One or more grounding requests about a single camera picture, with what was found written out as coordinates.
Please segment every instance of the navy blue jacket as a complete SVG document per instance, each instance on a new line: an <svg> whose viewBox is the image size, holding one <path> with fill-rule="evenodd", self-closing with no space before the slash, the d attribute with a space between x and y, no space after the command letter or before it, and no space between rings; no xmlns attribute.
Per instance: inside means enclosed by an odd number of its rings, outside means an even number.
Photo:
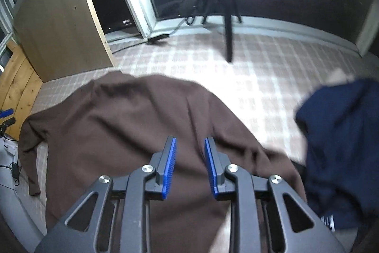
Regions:
<svg viewBox="0 0 379 253"><path fill-rule="evenodd" d="M322 87L299 109L308 140L305 189L335 228L358 227L379 210L379 83Z"/></svg>

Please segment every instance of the metal screw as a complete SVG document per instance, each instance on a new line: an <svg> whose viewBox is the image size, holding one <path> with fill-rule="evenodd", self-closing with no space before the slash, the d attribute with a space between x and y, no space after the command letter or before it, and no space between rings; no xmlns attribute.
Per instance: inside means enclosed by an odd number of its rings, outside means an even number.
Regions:
<svg viewBox="0 0 379 253"><path fill-rule="evenodd" d="M236 164L229 164L228 165L228 170L232 173L235 173L236 171L238 171L238 165Z"/></svg>
<svg viewBox="0 0 379 253"><path fill-rule="evenodd" d="M110 180L111 180L111 178L108 175L102 175L99 177L99 181L102 184L107 184Z"/></svg>
<svg viewBox="0 0 379 253"><path fill-rule="evenodd" d="M273 184L278 184L279 182L282 181L282 178L279 175L272 175L270 176L270 180Z"/></svg>
<svg viewBox="0 0 379 253"><path fill-rule="evenodd" d="M142 166L142 170L145 173L151 173L154 170L154 167L152 167L150 164Z"/></svg>

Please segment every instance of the wooden board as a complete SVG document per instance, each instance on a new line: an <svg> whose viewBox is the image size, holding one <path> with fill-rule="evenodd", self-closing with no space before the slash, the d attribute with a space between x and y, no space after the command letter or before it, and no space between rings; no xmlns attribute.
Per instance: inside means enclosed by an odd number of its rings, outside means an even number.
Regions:
<svg viewBox="0 0 379 253"><path fill-rule="evenodd" d="M14 28L44 82L113 66L92 0L24 0Z"/></svg>
<svg viewBox="0 0 379 253"><path fill-rule="evenodd" d="M32 76L33 71L33 67L30 65L29 61L25 59L22 62L20 69L17 71L14 80L8 89L3 106L1 107L3 111L10 108L12 108L14 111L16 110L21 95L30 77Z"/></svg>
<svg viewBox="0 0 379 253"><path fill-rule="evenodd" d="M33 107L33 103L36 100L38 92L42 86L43 82L39 78L36 72L33 72L30 77L23 93L18 102L14 117L16 118L16 123L8 128L7 133L13 138L17 139L20 137L21 126L24 120L30 115Z"/></svg>
<svg viewBox="0 0 379 253"><path fill-rule="evenodd" d="M5 66L4 72L0 75L0 106L3 106L8 90L24 60L25 55L22 53L22 49L19 46L15 46L11 59Z"/></svg>
<svg viewBox="0 0 379 253"><path fill-rule="evenodd" d="M12 52L14 52L15 49L19 48L19 46L17 45L16 42L13 41L13 39L9 40L9 41L6 43L6 46L7 46Z"/></svg>

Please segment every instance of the tripod leg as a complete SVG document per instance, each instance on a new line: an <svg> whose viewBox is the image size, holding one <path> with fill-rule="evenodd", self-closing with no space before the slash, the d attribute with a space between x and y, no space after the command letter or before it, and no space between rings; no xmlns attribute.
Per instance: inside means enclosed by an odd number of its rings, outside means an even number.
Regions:
<svg viewBox="0 0 379 253"><path fill-rule="evenodd" d="M224 1L224 24L226 41L226 61L233 60L232 0Z"/></svg>
<svg viewBox="0 0 379 253"><path fill-rule="evenodd" d="M232 0L233 2L233 7L234 7L234 13L236 15L236 17L238 18L238 22L241 24L242 23L242 18L239 14L239 11L238 11L238 4L237 4L237 0Z"/></svg>
<svg viewBox="0 0 379 253"><path fill-rule="evenodd" d="M205 12L204 12L204 16L203 16L203 20L201 21L201 24L205 24L206 21L207 21L207 17L208 15L210 14L211 12L211 9L212 9L212 5L213 5L213 2L215 0L207 0L207 6L205 7Z"/></svg>

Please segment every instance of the power adapter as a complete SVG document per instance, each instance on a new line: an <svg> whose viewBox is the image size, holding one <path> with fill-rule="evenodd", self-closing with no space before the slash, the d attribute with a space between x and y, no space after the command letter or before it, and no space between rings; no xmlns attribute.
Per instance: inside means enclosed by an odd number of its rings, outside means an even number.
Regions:
<svg viewBox="0 0 379 253"><path fill-rule="evenodd" d="M21 174L21 167L18 166L17 163L12 162L10 165L10 168L11 168L11 173L12 173L13 179L19 180L20 174Z"/></svg>
<svg viewBox="0 0 379 253"><path fill-rule="evenodd" d="M154 43L157 42L158 40L166 39L166 38L169 38L169 37L170 37L169 34L161 34L161 35L158 35L158 36L154 36L154 37L149 38L149 39L147 40L147 42L154 44Z"/></svg>

